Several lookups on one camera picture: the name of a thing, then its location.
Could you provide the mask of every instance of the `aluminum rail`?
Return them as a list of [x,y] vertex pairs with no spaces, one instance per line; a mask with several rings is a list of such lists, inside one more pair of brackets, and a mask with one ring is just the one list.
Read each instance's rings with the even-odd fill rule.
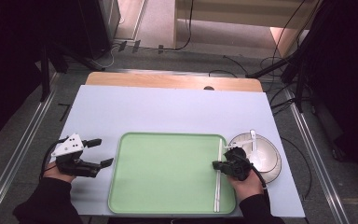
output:
[[28,151],[29,146],[31,145],[34,139],[34,135],[37,129],[39,128],[39,125],[42,122],[43,117],[45,117],[46,112],[48,111],[51,100],[54,97],[57,88],[56,83],[59,78],[60,75],[58,73],[55,73],[53,75],[50,81],[50,86],[51,86],[50,93],[48,94],[45,102],[39,103],[39,106],[37,107],[30,123],[28,124],[27,129],[22,135],[20,142],[17,144],[17,147],[13,152],[10,161],[7,163],[4,172],[0,176],[0,205],[7,194],[7,191],[10,187],[11,182],[14,179],[14,176],[16,175],[17,171],[21,166],[21,163]]
[[[287,89],[284,90],[286,98],[292,99],[295,96]],[[349,224],[350,221],[345,212],[343,203],[339,198],[336,188],[334,187],[333,181],[330,178],[329,173],[327,172],[326,167],[324,166],[324,161],[322,160],[321,154],[319,153],[319,149],[317,148],[315,142],[313,141],[313,137],[310,134],[310,129],[308,124],[304,118],[304,115],[299,113],[296,106],[291,104],[291,109],[293,115],[296,119],[296,123],[298,125],[298,129],[301,132],[301,135],[304,139],[304,143],[307,147],[307,150],[310,154],[310,160],[313,163],[315,168],[316,175],[321,182],[322,189],[324,190],[324,195],[327,199],[327,202],[330,206],[330,209],[333,213],[334,219],[336,223],[339,224]]]

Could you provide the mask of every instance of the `electrical cord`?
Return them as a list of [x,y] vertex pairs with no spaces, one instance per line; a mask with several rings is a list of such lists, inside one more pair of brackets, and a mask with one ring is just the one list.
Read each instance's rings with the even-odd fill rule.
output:
[[110,63],[110,64],[108,64],[108,65],[101,65],[101,64],[99,64],[99,63],[97,63],[97,62],[95,62],[94,60],[91,60],[93,63],[95,63],[95,64],[97,64],[98,66],[100,66],[101,68],[108,68],[108,67],[110,67],[110,66],[112,66],[112,64],[115,62],[115,57],[113,56],[113,50],[114,49],[116,49],[116,48],[118,48],[119,47],[119,45],[116,45],[116,46],[112,46],[112,49],[110,50],[110,55],[112,56],[112,62]]
[[305,22],[304,26],[301,28],[300,32],[298,33],[297,37],[296,37],[296,42],[297,42],[297,48],[299,49],[300,45],[300,36],[302,34],[302,32],[305,30],[305,27],[307,27],[308,23],[310,22],[310,19],[312,19],[313,14],[315,14],[316,11],[319,11],[320,9],[316,10],[319,6],[319,2],[321,0],[318,0],[318,2],[316,3],[315,7],[313,8],[312,12],[310,13],[310,16],[307,18],[307,21]]
[[211,73],[214,73],[214,72],[224,72],[224,73],[231,74],[232,76],[238,78],[234,73],[228,72],[228,71],[226,71],[226,70],[219,70],[219,69],[217,69],[217,70],[212,70],[211,72],[209,72],[208,77],[210,77],[210,76],[211,76]]
[[191,21],[193,18],[193,7],[194,7],[194,0],[191,0],[191,8],[190,8],[190,19],[188,20],[188,40],[186,41],[186,43],[179,49],[170,49],[170,50],[180,50],[180,49],[184,49],[185,47],[187,47],[188,43],[190,43],[190,39],[191,39]]
[[237,65],[245,72],[245,77],[248,77],[248,76],[249,76],[248,71],[246,71],[246,69],[245,69],[240,63],[238,63],[237,61],[235,61],[235,60],[232,59],[232,58],[229,58],[229,57],[226,56],[226,55],[223,55],[223,58],[227,58],[227,59],[231,60],[232,62],[234,62],[235,64],[237,64]]
[[278,91],[271,97],[271,99],[269,100],[269,105],[272,104],[272,101],[275,99],[275,97],[278,96],[278,94],[279,94],[281,91],[283,91],[284,89],[288,88],[289,86],[291,86],[291,85],[293,85],[293,84],[295,84],[295,83],[296,83],[296,82],[291,82],[291,83],[287,84],[285,87],[283,87],[283,88],[281,88],[280,90],[278,90]]
[[55,148],[55,146],[57,146],[57,144],[65,142],[66,139],[68,139],[68,137],[54,142],[46,151],[45,156],[42,161],[42,167],[40,169],[39,181],[42,179],[43,174],[48,170],[48,169],[46,169],[46,166],[48,165],[48,156],[50,155],[51,151]]
[[288,142],[290,145],[292,145],[301,154],[302,158],[304,159],[304,162],[307,164],[307,168],[310,173],[310,183],[309,183],[309,186],[308,186],[305,196],[303,196],[303,199],[306,200],[307,197],[310,195],[310,189],[312,188],[312,172],[310,171],[310,164],[308,163],[307,159],[305,158],[304,153],[293,142],[289,141],[288,139],[286,139],[282,136],[280,136],[280,138],[282,140]]
[[267,184],[266,184],[266,180],[264,180],[263,176],[260,174],[260,172],[258,172],[258,170],[253,166],[253,164],[251,162],[249,162],[248,160],[238,156],[238,155],[233,155],[234,157],[245,161],[246,163],[248,163],[248,165],[250,165],[251,169],[255,172],[255,174],[257,175],[257,177],[260,179],[261,182],[261,187],[263,188],[264,191],[264,200],[266,201],[266,204],[268,206],[268,210],[271,212],[271,204],[269,201],[269,191],[267,190]]

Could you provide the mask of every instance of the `black sleeve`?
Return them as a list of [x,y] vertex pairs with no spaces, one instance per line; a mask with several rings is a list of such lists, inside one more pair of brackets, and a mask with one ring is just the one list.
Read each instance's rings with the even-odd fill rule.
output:
[[18,205],[13,215],[20,224],[81,224],[71,204],[71,184],[54,178],[42,178],[31,197]]
[[252,224],[282,224],[280,217],[274,217],[264,200],[264,195],[257,194],[240,202],[244,223]]

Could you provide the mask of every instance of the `white tabletop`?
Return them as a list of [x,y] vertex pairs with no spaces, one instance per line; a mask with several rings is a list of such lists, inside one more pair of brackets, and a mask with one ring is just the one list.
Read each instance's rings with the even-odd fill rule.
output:
[[[229,142],[251,129],[266,137],[282,157],[280,175],[268,184],[272,215],[304,217],[263,92],[81,86],[62,138],[78,133],[82,140],[103,139],[100,146],[85,149],[81,156],[83,161],[99,163],[116,156],[124,133],[215,133]],[[73,182],[72,203],[80,215],[116,215],[107,203],[113,173],[114,164],[96,178],[78,177]],[[241,217],[241,211],[237,208],[230,216]]]

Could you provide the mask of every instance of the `green tray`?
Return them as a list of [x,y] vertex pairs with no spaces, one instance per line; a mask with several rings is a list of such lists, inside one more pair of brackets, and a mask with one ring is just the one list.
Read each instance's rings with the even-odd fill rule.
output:
[[[226,140],[217,134],[124,134],[109,208],[117,214],[134,215],[216,214],[212,161],[217,161],[220,139],[225,146]],[[222,175],[219,214],[231,213],[235,206],[234,190]]]

